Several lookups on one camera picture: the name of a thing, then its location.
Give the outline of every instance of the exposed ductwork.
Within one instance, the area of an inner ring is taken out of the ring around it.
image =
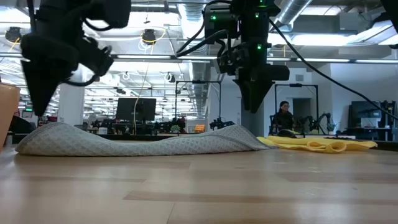
[[[278,27],[287,26],[294,22],[312,0],[283,0],[280,4],[280,13],[275,19]]]
[[[203,23],[204,4],[180,4],[178,5],[178,10],[181,15],[181,27],[184,37],[193,36],[201,27]],[[204,34],[200,34],[197,38],[202,38]],[[197,44],[193,41],[189,47]],[[191,53],[192,55],[206,55],[208,54],[209,47],[204,45],[200,49]],[[210,80],[210,64],[208,63],[192,63],[192,78],[194,80]],[[208,85],[194,85],[193,93],[195,95],[197,103],[198,116],[204,116],[205,105],[206,105],[206,92],[208,90]]]

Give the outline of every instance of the pillar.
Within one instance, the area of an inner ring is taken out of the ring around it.
[[[79,68],[72,76],[72,81],[74,82],[83,82],[85,79],[86,71],[82,68]],[[84,100],[84,87],[61,84],[58,122],[63,122],[72,126],[83,124]]]

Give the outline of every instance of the yellow cloth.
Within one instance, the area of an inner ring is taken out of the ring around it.
[[[372,141],[359,142],[323,138],[292,139],[277,136],[268,136],[268,138],[257,138],[267,146],[278,146],[281,149],[306,150],[324,153],[341,153],[345,150],[363,151],[377,146],[377,144]]]

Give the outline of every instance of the gray towel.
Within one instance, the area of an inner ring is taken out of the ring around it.
[[[163,141],[128,143],[110,141],[64,123],[50,123],[30,133],[16,151],[36,156],[169,156],[268,148],[238,125]]]

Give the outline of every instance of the woman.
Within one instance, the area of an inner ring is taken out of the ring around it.
[[[272,125],[278,130],[288,129],[293,130],[293,115],[289,112],[289,102],[282,101],[279,105],[279,112],[275,114]]]

